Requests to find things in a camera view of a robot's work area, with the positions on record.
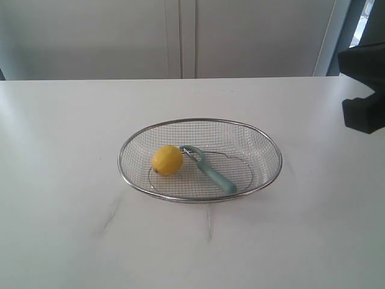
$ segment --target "cabinet door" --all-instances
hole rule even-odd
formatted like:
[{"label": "cabinet door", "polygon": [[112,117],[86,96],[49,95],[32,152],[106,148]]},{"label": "cabinet door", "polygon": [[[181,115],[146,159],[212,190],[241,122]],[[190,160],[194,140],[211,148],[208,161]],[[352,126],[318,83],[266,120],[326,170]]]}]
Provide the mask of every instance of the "cabinet door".
[{"label": "cabinet door", "polygon": [[26,79],[180,78],[177,0],[12,0],[0,10]]},{"label": "cabinet door", "polygon": [[333,5],[334,0],[196,0],[196,77],[311,76]]}]

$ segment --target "white tabletop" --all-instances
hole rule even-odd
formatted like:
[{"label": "white tabletop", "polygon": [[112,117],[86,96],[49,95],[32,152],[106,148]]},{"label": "white tabletop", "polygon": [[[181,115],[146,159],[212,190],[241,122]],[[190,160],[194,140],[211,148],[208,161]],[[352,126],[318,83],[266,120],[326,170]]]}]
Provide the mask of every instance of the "white tabletop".
[{"label": "white tabletop", "polygon": [[[369,94],[347,77],[0,82],[0,288],[384,288],[385,130],[346,128],[341,107]],[[281,175],[210,207],[130,188],[123,142],[184,117],[262,129]]]}]

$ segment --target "lemon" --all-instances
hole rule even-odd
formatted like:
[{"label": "lemon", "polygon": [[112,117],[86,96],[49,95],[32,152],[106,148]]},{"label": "lemon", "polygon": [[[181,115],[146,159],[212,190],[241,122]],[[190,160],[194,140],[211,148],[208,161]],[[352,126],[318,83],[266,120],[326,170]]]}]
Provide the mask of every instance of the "lemon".
[{"label": "lemon", "polygon": [[183,155],[175,146],[163,146],[152,157],[152,169],[161,176],[176,173],[183,164]]}]

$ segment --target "wire mesh basket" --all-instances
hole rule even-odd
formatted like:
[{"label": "wire mesh basket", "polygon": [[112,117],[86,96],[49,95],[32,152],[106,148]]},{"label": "wire mesh basket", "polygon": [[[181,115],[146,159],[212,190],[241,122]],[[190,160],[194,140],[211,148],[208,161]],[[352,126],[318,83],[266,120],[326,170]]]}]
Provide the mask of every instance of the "wire mesh basket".
[{"label": "wire mesh basket", "polygon": [[[237,187],[225,194],[183,152],[177,173],[160,176],[152,170],[153,154],[162,146],[194,146],[206,162]],[[274,141],[259,129],[221,119],[180,119],[149,126],[123,145],[118,158],[123,179],[133,188],[173,202],[212,203],[258,191],[272,183],[282,168]]]}]

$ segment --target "teal peeler handle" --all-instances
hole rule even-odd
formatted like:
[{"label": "teal peeler handle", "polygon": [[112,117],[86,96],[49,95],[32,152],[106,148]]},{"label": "teal peeler handle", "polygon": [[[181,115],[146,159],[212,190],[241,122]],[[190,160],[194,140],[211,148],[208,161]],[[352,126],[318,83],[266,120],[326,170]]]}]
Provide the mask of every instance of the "teal peeler handle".
[{"label": "teal peeler handle", "polygon": [[223,175],[221,175],[219,172],[214,170],[211,166],[209,166],[206,163],[206,158],[204,153],[194,147],[194,146],[181,146],[181,150],[187,149],[189,151],[195,152],[200,155],[200,161],[197,163],[198,169],[201,170],[202,173],[204,173],[209,179],[216,184],[219,188],[224,191],[225,194],[235,194],[236,193],[236,185],[230,181],[229,179],[225,178]]}]

